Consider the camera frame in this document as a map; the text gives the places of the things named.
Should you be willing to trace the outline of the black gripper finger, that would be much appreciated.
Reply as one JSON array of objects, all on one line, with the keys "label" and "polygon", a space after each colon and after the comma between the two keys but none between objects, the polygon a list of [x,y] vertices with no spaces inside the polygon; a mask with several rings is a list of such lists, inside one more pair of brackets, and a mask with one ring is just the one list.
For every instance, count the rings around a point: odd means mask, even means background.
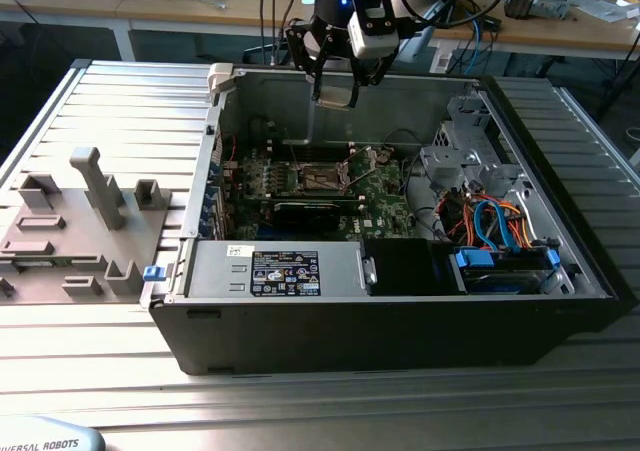
[{"label": "black gripper finger", "polygon": [[375,60],[375,66],[368,70],[362,61],[357,58],[354,51],[349,48],[349,61],[353,76],[353,86],[351,97],[347,104],[349,108],[354,108],[359,98],[361,87],[377,86],[384,78],[396,58],[396,50],[389,55]]},{"label": "black gripper finger", "polygon": [[318,101],[324,65],[333,45],[331,27],[321,19],[292,19],[285,28],[285,37],[295,68],[311,80],[311,99]]}]

